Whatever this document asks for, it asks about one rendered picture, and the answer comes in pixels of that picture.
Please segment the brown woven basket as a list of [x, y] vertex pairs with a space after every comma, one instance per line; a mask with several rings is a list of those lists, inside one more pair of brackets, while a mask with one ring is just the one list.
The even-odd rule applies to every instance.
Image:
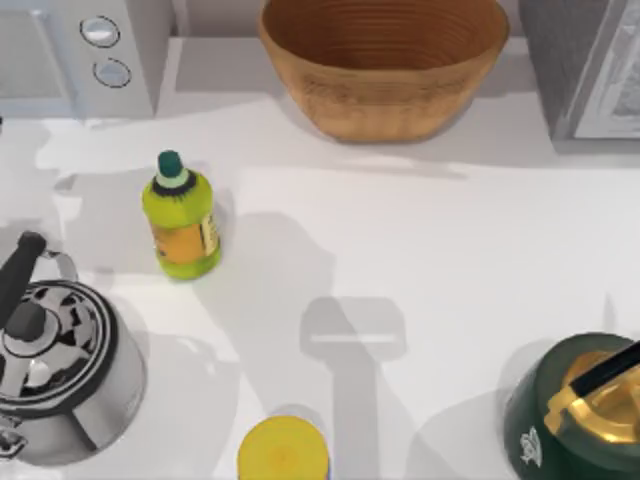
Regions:
[[258, 32], [319, 131], [399, 143], [432, 136], [468, 105], [510, 26], [498, 0], [265, 0]]

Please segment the yellow can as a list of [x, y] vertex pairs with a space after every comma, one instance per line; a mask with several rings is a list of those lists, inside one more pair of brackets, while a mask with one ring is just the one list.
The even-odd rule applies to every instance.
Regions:
[[243, 438], [236, 457], [237, 480], [330, 480], [323, 434], [294, 415], [271, 416]]

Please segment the small microwave knob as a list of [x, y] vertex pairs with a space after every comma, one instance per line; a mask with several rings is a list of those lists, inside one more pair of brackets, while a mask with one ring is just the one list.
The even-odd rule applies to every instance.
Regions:
[[92, 66], [92, 73], [98, 83], [111, 89], [124, 88], [132, 80], [130, 68], [111, 57], [96, 61]]

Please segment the green bottle with orange label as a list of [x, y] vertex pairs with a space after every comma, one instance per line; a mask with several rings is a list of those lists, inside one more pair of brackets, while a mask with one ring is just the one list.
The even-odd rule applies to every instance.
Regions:
[[202, 173], [185, 166], [178, 152], [164, 150], [141, 201], [156, 258], [168, 276], [193, 280], [215, 267], [221, 241], [213, 189]]

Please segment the pale microwave oven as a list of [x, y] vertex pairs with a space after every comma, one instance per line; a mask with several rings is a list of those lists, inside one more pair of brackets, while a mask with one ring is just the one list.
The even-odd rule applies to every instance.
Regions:
[[[117, 23], [112, 48], [82, 38], [80, 22], [95, 16]], [[172, 0], [0, 0], [0, 117], [153, 117], [175, 26]], [[130, 68], [126, 87], [95, 80], [93, 64], [109, 57]]]

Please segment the dark green and gold kettle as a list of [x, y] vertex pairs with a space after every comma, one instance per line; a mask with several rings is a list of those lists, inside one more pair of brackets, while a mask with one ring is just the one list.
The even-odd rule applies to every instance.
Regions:
[[517, 480], [640, 480], [640, 340], [555, 344], [507, 401], [502, 438]]

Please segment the large microwave knob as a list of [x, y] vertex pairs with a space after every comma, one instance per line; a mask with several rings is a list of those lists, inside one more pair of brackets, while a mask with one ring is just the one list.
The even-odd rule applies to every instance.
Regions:
[[112, 48], [121, 37], [117, 23], [106, 16], [84, 19], [79, 24], [82, 38], [96, 48]]

